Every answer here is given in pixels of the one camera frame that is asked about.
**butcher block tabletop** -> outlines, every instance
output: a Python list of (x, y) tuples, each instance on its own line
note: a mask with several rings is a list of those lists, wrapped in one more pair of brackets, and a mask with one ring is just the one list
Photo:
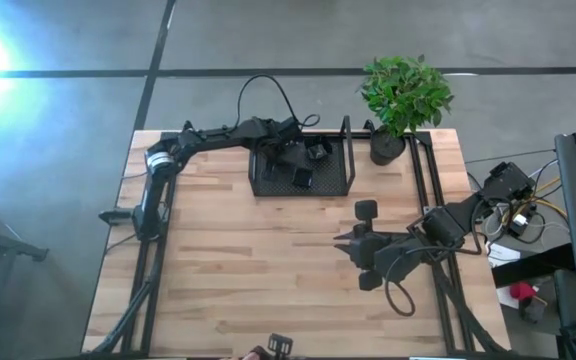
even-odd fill
[[(461, 201), (471, 190), (457, 133), (429, 132), (445, 200)], [(145, 171), (144, 151), (160, 135), (135, 132), (125, 175)], [(406, 318), (390, 309), (383, 287), (360, 291), (358, 269), (332, 246), (334, 236), (358, 222), (356, 201), (377, 200), (378, 230), (405, 231), (421, 216), (409, 146), (387, 166), (371, 162), (367, 140), (354, 140), (353, 146), (357, 175), (346, 197), (256, 198), (248, 181), (249, 152), (243, 148), (190, 160), (176, 180), (150, 356), (243, 356), (265, 345), (271, 333), (292, 338), (295, 356), (445, 355), (430, 267), (419, 266), (402, 283), (417, 305), (417, 313)], [(423, 147), (420, 151), (432, 202)], [(117, 205), (138, 204), (144, 182), (145, 176), (124, 179)], [(108, 246), (132, 233), (130, 225), (113, 227)], [(469, 237), (466, 246), (471, 245)], [(132, 239), (105, 256), (84, 351), (98, 345), (126, 310), (138, 249)], [(468, 305), (509, 348), (485, 255), (458, 254), (457, 259)], [(391, 291), (407, 309), (401, 292)], [(451, 319), (459, 343), (454, 311)], [(134, 347), (142, 323), (140, 316)]]

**gray floor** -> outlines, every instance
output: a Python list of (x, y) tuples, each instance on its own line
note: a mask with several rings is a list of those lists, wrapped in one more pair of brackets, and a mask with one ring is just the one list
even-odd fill
[[(178, 0), (161, 67), (359, 67), (374, 56), (420, 53), (443, 67), (576, 66), (576, 0), (369, 4)], [(164, 7), (165, 0), (0, 1), (0, 41), (14, 70), (147, 69)], [(555, 134), (576, 131), (576, 75), (449, 80), (456, 99), (442, 127), (458, 130), (466, 161), (550, 149)], [(178, 129), (185, 120), (229, 124), (243, 81), (159, 79), (145, 128)], [(321, 128), (339, 127), (345, 114), (355, 126), (371, 117), (356, 93), (359, 77), (279, 81), (298, 115), (322, 115)], [(145, 79), (2, 83), (0, 216), (51, 252), (43, 263), (16, 265), (0, 316), (0, 342), (10, 346), (0, 346), (0, 359), (73, 355), (108, 232), (96, 214), (116, 198)], [(242, 105), (243, 117), (288, 115), (263, 80), (251, 85)], [(552, 158), (509, 160), (532, 172)], [(482, 181), (498, 162), (468, 169)], [(549, 169), (544, 180), (555, 174)], [(543, 244), (564, 241), (553, 231)], [(555, 354), (551, 336), (516, 321), (515, 312), (505, 314), (514, 348)]]

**black plant pot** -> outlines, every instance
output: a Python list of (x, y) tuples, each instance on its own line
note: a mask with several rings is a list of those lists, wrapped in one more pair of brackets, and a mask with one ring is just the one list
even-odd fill
[(385, 126), (374, 131), (370, 137), (370, 159), (377, 165), (388, 165), (406, 149), (403, 137), (393, 137)]

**green leaves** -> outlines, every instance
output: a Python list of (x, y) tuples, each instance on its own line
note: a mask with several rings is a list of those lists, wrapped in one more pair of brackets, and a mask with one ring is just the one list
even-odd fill
[(424, 61), (424, 55), (384, 57), (364, 67), (369, 76), (361, 96), (393, 136), (403, 135), (406, 128), (414, 132), (426, 123), (437, 126), (441, 110), (450, 113), (454, 96), (448, 82)]

